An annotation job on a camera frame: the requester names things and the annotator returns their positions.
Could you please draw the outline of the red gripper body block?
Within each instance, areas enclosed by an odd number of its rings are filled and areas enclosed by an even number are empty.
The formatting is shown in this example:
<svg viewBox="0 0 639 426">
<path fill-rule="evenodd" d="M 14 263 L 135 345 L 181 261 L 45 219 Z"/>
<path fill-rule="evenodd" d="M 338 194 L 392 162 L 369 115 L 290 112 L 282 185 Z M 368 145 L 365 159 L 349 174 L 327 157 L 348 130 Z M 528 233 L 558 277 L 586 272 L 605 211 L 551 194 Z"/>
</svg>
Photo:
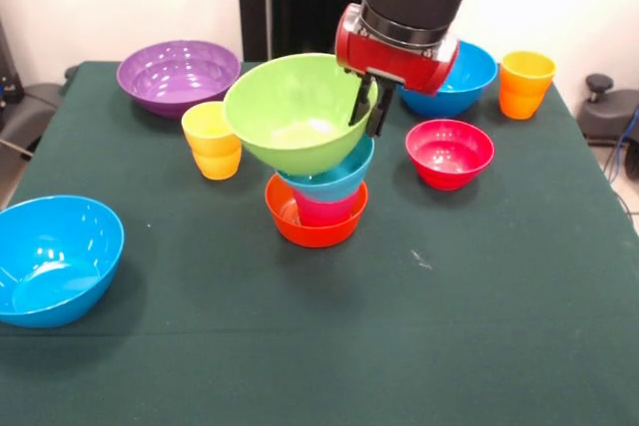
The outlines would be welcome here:
<svg viewBox="0 0 639 426">
<path fill-rule="evenodd" d="M 360 4 L 350 3 L 339 19 L 334 41 L 337 63 L 360 75 L 394 81 L 409 91 L 436 93 L 454 65 L 459 41 L 446 34 L 434 47 L 392 45 L 365 26 L 361 11 Z"/>
</svg>

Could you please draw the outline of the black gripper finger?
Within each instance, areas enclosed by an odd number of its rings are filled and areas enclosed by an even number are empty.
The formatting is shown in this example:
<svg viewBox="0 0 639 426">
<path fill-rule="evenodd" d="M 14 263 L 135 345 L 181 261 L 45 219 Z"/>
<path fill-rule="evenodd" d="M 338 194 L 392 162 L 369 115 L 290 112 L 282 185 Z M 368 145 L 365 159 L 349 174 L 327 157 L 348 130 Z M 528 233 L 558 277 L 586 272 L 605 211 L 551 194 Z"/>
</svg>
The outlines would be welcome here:
<svg viewBox="0 0 639 426">
<path fill-rule="evenodd" d="M 393 99 L 395 83 L 392 81 L 378 81 L 378 98 L 371 108 L 370 116 L 366 124 L 366 134 L 370 138 L 379 137 L 386 120 L 388 109 Z"/>
<path fill-rule="evenodd" d="M 377 102 L 378 85 L 375 76 L 363 75 L 355 94 L 354 104 L 348 121 L 350 127 L 365 124 Z"/>
</svg>

